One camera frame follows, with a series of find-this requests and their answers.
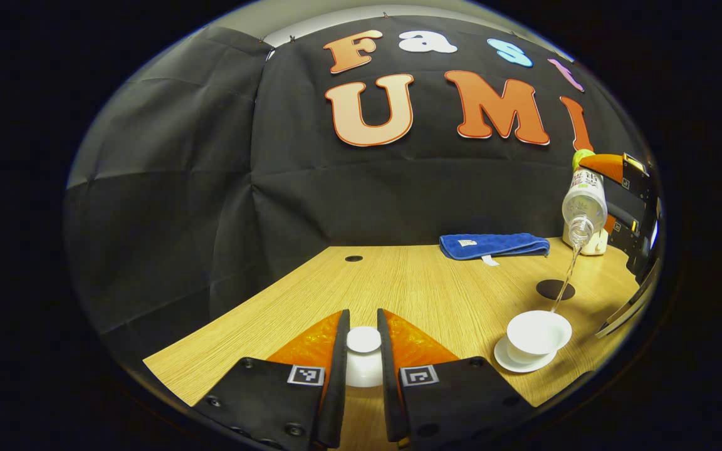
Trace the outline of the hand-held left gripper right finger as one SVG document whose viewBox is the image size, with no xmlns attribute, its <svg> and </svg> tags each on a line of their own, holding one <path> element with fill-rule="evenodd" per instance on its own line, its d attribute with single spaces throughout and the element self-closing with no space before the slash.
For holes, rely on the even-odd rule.
<svg viewBox="0 0 722 451">
<path fill-rule="evenodd" d="M 387 439 L 400 447 L 483 447 L 534 408 L 482 356 L 459 358 L 380 308 Z"/>
</svg>

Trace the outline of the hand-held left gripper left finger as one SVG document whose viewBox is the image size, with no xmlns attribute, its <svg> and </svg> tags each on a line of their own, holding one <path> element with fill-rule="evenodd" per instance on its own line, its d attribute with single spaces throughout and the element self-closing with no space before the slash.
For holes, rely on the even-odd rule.
<svg viewBox="0 0 722 451">
<path fill-rule="evenodd" d="M 240 358 L 193 408 L 258 449 L 338 448 L 349 330 L 337 311 L 264 360 Z"/>
</svg>

